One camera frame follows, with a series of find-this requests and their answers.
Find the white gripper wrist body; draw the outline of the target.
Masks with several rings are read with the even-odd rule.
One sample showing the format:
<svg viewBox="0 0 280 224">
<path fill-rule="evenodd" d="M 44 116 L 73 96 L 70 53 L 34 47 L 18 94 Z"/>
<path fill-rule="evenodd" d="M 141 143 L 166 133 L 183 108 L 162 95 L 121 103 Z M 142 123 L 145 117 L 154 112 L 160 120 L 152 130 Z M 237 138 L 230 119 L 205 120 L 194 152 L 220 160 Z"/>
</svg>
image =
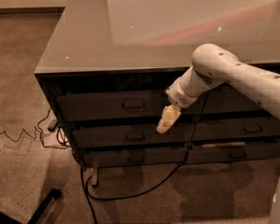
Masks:
<svg viewBox="0 0 280 224">
<path fill-rule="evenodd" d="M 165 93 L 169 102 L 179 108 L 188 108 L 197 100 L 196 97 L 191 97 L 182 90 L 179 78 L 165 90 Z"/>
</svg>

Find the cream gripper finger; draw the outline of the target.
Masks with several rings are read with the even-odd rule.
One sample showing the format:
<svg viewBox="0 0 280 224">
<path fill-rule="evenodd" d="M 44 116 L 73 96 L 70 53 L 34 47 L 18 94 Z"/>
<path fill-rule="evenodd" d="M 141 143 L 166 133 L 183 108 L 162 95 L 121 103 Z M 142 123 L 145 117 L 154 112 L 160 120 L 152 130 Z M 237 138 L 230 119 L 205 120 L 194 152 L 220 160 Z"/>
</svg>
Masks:
<svg viewBox="0 0 280 224">
<path fill-rule="evenodd" d="M 156 131 L 158 133 L 166 133 L 178 120 L 181 110 L 178 105 L 167 105 L 161 114 L 161 120 L 158 123 Z"/>
</svg>

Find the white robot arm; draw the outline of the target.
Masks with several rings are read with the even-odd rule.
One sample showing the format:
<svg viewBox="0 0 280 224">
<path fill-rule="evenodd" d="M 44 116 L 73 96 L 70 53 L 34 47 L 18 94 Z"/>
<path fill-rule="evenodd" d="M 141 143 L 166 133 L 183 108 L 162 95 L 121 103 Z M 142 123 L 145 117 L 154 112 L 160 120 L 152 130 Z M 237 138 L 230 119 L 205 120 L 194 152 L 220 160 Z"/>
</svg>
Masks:
<svg viewBox="0 0 280 224">
<path fill-rule="evenodd" d="M 162 111 L 157 132 L 170 130 L 183 109 L 222 83 L 231 85 L 280 120 L 280 74 L 242 63 L 220 46 L 203 44 L 193 51 L 191 67 L 165 90 L 170 104 Z M 267 224 L 280 224 L 280 176 Z"/>
</svg>

